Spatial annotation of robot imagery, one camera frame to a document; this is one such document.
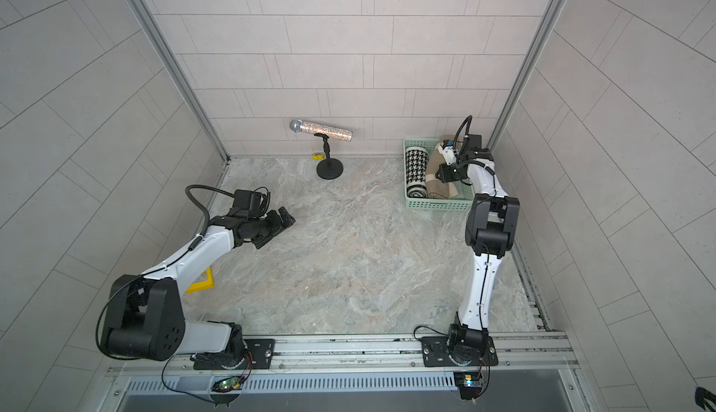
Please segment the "brown beige plaid blanket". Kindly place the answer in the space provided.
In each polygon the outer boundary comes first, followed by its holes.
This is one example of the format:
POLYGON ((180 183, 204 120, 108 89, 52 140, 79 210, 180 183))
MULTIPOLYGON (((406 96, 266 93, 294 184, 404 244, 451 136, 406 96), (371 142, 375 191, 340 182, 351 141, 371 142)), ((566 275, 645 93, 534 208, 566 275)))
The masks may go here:
POLYGON ((438 146, 446 140, 449 140, 449 136, 441 136, 429 156, 425 175, 425 186, 429 199, 457 199, 460 196, 458 188, 453 182, 444 183, 436 177, 440 166, 445 163, 444 157, 438 151, 438 146))

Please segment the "black white houndstooth scarf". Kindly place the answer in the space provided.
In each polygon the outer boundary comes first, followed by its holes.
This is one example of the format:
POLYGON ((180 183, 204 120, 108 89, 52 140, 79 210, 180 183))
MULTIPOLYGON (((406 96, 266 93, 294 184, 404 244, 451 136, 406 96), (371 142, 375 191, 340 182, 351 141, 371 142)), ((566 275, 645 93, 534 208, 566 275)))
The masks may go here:
POLYGON ((409 198, 427 197, 426 170, 429 160, 427 151, 422 147, 408 147, 406 158, 406 195, 409 198))

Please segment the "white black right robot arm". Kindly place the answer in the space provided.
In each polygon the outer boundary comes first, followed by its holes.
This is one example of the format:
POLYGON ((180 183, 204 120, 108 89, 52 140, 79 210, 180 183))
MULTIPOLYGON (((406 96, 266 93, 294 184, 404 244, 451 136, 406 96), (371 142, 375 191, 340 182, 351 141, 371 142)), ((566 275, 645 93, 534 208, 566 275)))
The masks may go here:
POLYGON ((513 247, 519 200, 503 189, 492 153, 477 134, 457 133, 438 151, 445 159, 439 181, 468 180, 475 191, 468 212, 464 240, 472 253, 469 289, 447 332, 447 354, 455 365, 495 365, 490 327, 490 302, 499 268, 513 247))

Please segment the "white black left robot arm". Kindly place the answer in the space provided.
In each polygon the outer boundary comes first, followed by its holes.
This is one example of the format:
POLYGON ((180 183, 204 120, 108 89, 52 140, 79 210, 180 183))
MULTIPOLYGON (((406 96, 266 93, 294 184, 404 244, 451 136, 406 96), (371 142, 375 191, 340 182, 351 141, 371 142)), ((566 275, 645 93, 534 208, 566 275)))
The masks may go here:
POLYGON ((233 369, 247 365, 250 352, 239 324, 196 322, 186 318, 182 297, 216 260, 244 245, 260 249, 296 222, 281 207, 270 209, 270 192, 227 192, 231 207, 211 216, 185 189, 201 211, 198 234, 158 265, 139 275, 123 275, 110 289, 95 326, 95 344, 104 356, 119 361, 147 359, 166 362, 188 355, 198 369, 233 369))

